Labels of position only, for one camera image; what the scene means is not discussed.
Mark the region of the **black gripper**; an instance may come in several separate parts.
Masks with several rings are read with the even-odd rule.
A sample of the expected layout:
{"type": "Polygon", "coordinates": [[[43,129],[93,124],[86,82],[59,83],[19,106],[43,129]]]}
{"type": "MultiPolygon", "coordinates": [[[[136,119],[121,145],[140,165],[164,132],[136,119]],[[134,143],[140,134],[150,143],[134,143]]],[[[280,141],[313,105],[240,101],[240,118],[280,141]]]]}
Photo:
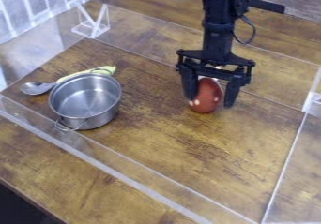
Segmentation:
{"type": "Polygon", "coordinates": [[[225,107],[230,108],[237,99],[241,84],[252,83],[255,62],[233,53],[224,61],[202,59],[201,51],[178,50],[177,70],[182,76],[184,92],[188,100],[197,96],[198,77],[201,75],[229,81],[225,94],[225,107]]]}

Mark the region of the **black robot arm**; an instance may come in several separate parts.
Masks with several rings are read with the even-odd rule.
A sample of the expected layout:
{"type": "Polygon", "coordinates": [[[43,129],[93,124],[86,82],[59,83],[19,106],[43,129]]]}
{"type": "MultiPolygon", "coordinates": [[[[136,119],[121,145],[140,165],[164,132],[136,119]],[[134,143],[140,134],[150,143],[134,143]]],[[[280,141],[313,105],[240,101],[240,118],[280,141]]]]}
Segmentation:
{"type": "Polygon", "coordinates": [[[252,69],[256,63],[232,53],[236,39],[234,24],[249,11],[251,0],[202,0],[205,18],[204,45],[201,50],[178,50],[177,70],[182,77],[182,86],[188,100],[198,93],[198,77],[212,77],[228,82],[225,107],[230,108],[240,89],[252,82],[252,69]]]}

